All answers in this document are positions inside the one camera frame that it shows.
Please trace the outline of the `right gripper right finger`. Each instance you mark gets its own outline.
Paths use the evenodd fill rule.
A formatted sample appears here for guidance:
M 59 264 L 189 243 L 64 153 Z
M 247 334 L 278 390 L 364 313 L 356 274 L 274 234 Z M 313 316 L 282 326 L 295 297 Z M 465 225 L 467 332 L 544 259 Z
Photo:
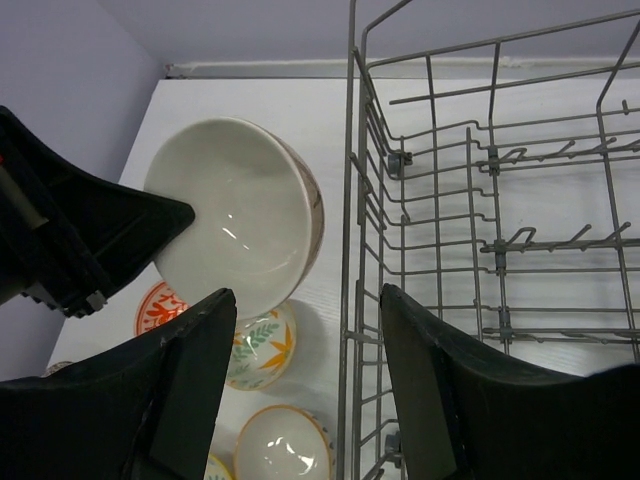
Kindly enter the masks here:
M 412 479 L 635 479 L 639 368 L 586 377 L 508 356 L 387 284 L 380 313 Z

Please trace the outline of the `small patterned bowl under arm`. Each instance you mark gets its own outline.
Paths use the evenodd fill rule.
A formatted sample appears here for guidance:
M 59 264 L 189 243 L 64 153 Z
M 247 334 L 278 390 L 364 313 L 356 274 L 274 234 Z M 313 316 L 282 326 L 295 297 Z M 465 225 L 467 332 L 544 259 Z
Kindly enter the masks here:
M 58 372 L 59 370 L 62 370 L 63 368 L 72 365 L 71 361 L 60 361 L 57 362 L 51 366 L 49 366 L 45 373 L 42 375 L 42 377 L 48 377 L 50 375 L 53 375 L 54 373 Z

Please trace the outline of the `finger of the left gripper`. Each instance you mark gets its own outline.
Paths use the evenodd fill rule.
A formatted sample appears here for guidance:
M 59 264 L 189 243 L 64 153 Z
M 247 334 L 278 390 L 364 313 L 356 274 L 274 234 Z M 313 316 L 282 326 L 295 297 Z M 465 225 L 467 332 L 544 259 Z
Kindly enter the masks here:
M 76 167 L 1 109 L 2 302 L 91 315 L 194 220 L 184 202 Z

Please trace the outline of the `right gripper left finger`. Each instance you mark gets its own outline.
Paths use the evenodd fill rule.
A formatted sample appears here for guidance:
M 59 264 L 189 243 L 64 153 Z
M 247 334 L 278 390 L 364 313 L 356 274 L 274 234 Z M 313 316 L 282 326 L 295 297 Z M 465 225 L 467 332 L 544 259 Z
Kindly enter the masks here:
M 2 478 L 203 478 L 235 322 L 221 289 L 49 376 L 2 382 Z

